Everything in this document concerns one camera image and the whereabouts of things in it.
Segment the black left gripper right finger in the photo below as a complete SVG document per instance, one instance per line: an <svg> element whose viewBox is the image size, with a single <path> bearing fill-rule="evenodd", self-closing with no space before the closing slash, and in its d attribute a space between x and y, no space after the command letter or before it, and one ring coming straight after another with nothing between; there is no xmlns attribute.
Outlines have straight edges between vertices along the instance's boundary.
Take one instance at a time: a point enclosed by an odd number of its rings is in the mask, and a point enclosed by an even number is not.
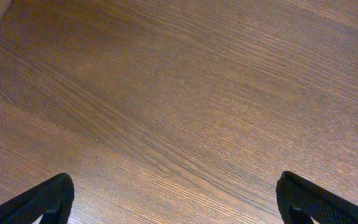
<svg viewBox="0 0 358 224"><path fill-rule="evenodd" d="M358 206L285 171L277 181L278 210L285 224L358 224Z"/></svg>

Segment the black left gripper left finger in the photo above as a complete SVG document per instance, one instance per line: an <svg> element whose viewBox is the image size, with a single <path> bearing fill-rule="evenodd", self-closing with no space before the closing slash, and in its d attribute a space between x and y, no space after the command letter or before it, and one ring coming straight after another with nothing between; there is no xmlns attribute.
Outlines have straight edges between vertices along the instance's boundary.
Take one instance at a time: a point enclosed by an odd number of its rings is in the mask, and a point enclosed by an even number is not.
<svg viewBox="0 0 358 224"><path fill-rule="evenodd" d="M0 205L0 224L66 224L74 201L73 181L60 173Z"/></svg>

